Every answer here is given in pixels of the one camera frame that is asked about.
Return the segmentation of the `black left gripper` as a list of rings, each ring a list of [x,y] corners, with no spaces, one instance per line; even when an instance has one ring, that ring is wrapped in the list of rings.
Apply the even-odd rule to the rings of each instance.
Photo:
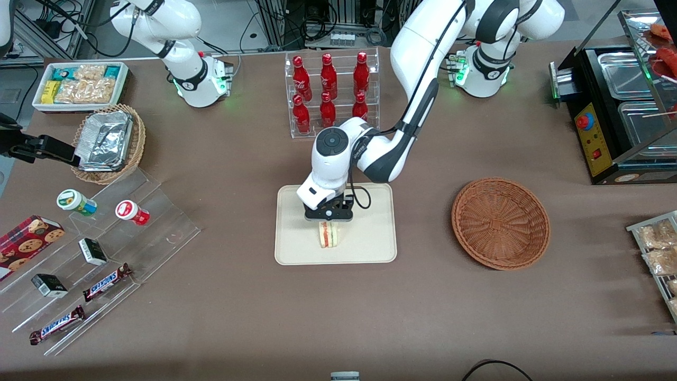
[[[354,195],[340,194],[331,200],[323,200],[317,208],[312,209],[307,205],[304,207],[304,217],[306,220],[315,221],[318,226],[323,222],[332,222],[336,226],[341,226],[342,222],[350,222],[353,219]]]

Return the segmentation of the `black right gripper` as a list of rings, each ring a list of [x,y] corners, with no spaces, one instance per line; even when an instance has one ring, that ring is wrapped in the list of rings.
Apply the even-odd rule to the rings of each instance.
[[[10,116],[1,113],[1,155],[25,162],[39,158],[36,147],[28,142],[33,137],[22,132],[22,126]],[[42,158],[61,162],[76,162],[75,147],[48,135],[38,137],[38,152]]]

